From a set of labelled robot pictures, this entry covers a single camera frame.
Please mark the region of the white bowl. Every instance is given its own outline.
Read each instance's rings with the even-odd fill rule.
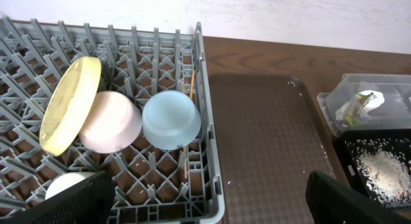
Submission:
[[[50,184],[46,191],[46,199],[51,198],[52,196],[62,192],[65,189],[70,188],[71,186],[81,182],[82,180],[86,179],[87,177],[93,175],[94,173],[91,172],[73,172],[73,173],[65,173],[58,178],[54,179],[54,181]]]
[[[89,115],[78,134],[83,145],[97,153],[126,148],[141,132],[141,114],[123,94],[97,93]]]
[[[163,150],[187,146],[200,131],[200,113],[185,94],[169,90],[156,94],[143,109],[143,133]]]

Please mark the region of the table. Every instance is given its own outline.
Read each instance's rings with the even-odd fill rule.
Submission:
[[[317,94],[331,92],[344,73],[411,74],[411,56],[395,53],[359,51],[330,47],[302,46],[249,40],[204,37],[205,59],[209,75],[286,74],[302,80],[312,100]],[[332,147],[333,135],[320,113],[327,131],[324,145],[337,180],[349,186]],[[411,218],[411,212],[402,212]]]

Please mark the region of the wall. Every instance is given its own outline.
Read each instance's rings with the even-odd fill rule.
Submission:
[[[411,54],[411,0],[0,0],[12,19]]]

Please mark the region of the dish rack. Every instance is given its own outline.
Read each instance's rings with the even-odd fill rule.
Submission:
[[[61,156],[42,150],[39,130],[65,70],[81,56],[101,60],[99,90],[128,96],[140,109],[164,90],[189,93],[202,127],[182,150],[164,151],[139,137],[124,150],[98,154],[76,139]],[[70,171],[106,170],[116,185],[107,223],[216,223],[224,213],[220,165],[201,24],[193,35],[40,25],[36,19],[0,24],[0,215],[8,218],[44,201],[54,178]],[[188,176],[184,164],[188,162]]]

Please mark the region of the yellow plate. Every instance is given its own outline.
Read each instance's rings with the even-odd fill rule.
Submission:
[[[43,150],[59,156],[76,138],[100,82],[98,58],[81,57],[70,65],[54,91],[40,129]]]

